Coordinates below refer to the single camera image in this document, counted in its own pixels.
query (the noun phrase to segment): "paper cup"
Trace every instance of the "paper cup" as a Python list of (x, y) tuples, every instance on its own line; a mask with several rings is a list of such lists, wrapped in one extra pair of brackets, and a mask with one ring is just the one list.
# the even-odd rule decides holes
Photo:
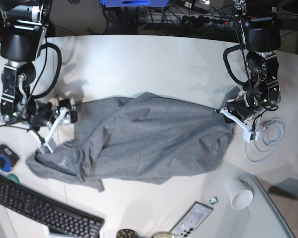
[(238, 179), (232, 179), (227, 183), (227, 193), (233, 209), (241, 210), (248, 207), (253, 201), (254, 194)]

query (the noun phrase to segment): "white cable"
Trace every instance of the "white cable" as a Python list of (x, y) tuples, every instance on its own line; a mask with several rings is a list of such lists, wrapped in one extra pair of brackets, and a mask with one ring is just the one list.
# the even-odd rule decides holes
[[(273, 128), (276, 130), (276, 133), (277, 133), (277, 137), (275, 139), (271, 139), (269, 138), (269, 135), (268, 135), (268, 128), (270, 126), (273, 126)], [(285, 124), (283, 123), (283, 121), (280, 119), (280, 118), (274, 118), (272, 120), (268, 120), (268, 121), (265, 121), (263, 123), (260, 123), (259, 124), (259, 141), (269, 147), (269, 149), (267, 150), (261, 150), (258, 148), (257, 144), (254, 142), (254, 145), (256, 147), (256, 149), (261, 152), (261, 153), (267, 153), (269, 152), (269, 154), (259, 160), (252, 160), (248, 154), (247, 154), (247, 150), (246, 150), (246, 145), (247, 143), (245, 143), (245, 154), (247, 156), (247, 158), (252, 161), (252, 162), (261, 162), (265, 159), (267, 159), (268, 157), (270, 157), (274, 152), (275, 150), (277, 149), (277, 146), (279, 144), (279, 142), (281, 141), (281, 139), (283, 138), (284, 134), (285, 134)]]

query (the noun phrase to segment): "white tabletop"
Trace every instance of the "white tabletop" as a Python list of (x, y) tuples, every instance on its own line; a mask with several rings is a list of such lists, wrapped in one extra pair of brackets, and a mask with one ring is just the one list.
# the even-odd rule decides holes
[[(60, 78), (55, 90), (45, 99), (53, 103), (54, 98), (70, 97), (76, 102), (87, 102), (151, 92), (218, 109), (225, 94), (236, 86), (223, 63), (223, 51), (233, 46), (232, 43), (122, 35), (64, 37), (49, 41), (57, 44), (63, 54)], [(41, 71), (44, 55), (42, 53), (34, 63), (37, 74)], [(195, 201), (210, 205), (209, 199), (213, 196), (217, 196), (220, 202), (214, 205), (214, 211), (191, 237), (207, 234), (208, 238), (220, 238), (219, 228), (227, 227), (227, 220), (236, 213), (229, 207), (224, 190), (224, 182), (228, 178), (248, 172), (271, 184), (288, 178), (298, 179), (298, 56), (282, 52), (277, 52), (277, 55), (282, 101), (277, 112), (267, 112), (264, 118), (280, 117), (286, 124), (286, 133), (276, 152), (261, 163), (247, 160), (242, 131), (235, 127), (233, 142), (221, 165), (212, 173), (172, 178), (162, 185), (104, 179), (105, 191), (99, 193), (89, 187), (34, 176), (24, 163), (37, 145), (30, 134), (0, 128), (0, 143), (4, 142), (21, 155), (13, 173), (23, 185), (103, 217), (102, 236), (105, 238), (114, 238), (122, 228), (133, 229), (144, 237), (169, 231)], [(52, 81), (56, 61), (56, 55), (49, 50), (48, 64), (37, 92), (44, 90)], [(245, 81), (241, 53), (232, 53), (229, 61), (237, 78)], [(0, 57), (0, 75), (5, 62)], [(62, 143), (73, 136), (74, 126), (67, 125), (61, 126), (54, 138)], [(252, 146), (249, 152), (256, 153)], [(7, 214), (14, 228), (9, 238), (46, 237), (42, 225), (8, 209)], [(292, 221), (298, 216), (297, 210), (290, 209), (284, 216), (292, 226)], [(31, 224), (30, 231), (22, 228), (25, 223)]]

